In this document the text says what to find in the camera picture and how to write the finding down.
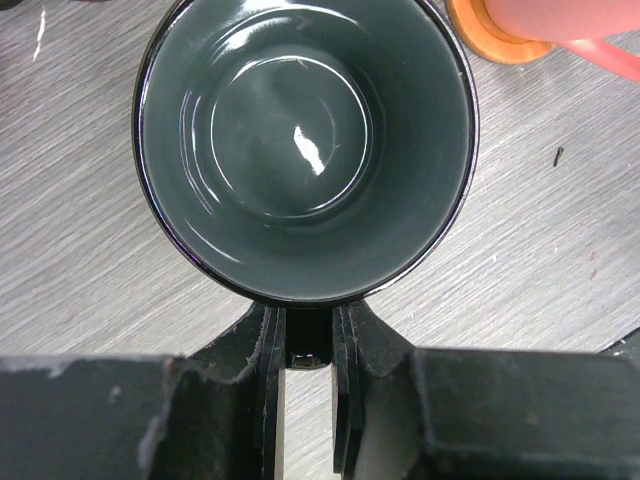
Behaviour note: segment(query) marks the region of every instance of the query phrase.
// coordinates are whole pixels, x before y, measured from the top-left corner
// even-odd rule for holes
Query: orange lid
[[[514,37],[501,30],[484,0],[447,0],[449,15],[467,46],[481,57],[498,63],[518,64],[540,58],[555,46],[550,42]]]

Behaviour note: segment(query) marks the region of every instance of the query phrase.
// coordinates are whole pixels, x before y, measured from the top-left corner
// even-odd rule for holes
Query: tabletop
[[[0,12],[2,355],[188,354],[250,303],[178,253],[138,184],[134,81],[171,3]],[[614,41],[640,54],[640,31]],[[640,326],[640,86],[561,49],[469,58],[471,193],[435,252],[369,304],[417,345],[600,350]],[[286,388],[285,478],[337,478],[330,372],[288,372]]]

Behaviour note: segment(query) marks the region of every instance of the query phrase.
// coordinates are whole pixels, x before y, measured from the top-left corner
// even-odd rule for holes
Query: mug
[[[451,228],[478,154],[469,65],[424,0],[181,0],[132,117],[174,245],[279,307],[353,302],[407,274]]]

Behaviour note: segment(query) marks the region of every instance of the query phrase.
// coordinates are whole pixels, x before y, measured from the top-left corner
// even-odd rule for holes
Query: pink handle
[[[558,43],[640,82],[640,58],[599,37],[640,28],[640,0],[484,0],[491,19],[521,38]]]
[[[600,38],[571,40],[560,45],[610,72],[640,83],[640,57]]]

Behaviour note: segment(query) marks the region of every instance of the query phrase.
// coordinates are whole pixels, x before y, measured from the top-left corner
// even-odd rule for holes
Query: mug handle
[[[640,57],[614,47],[601,38],[568,40],[559,45],[599,67],[640,83]]]

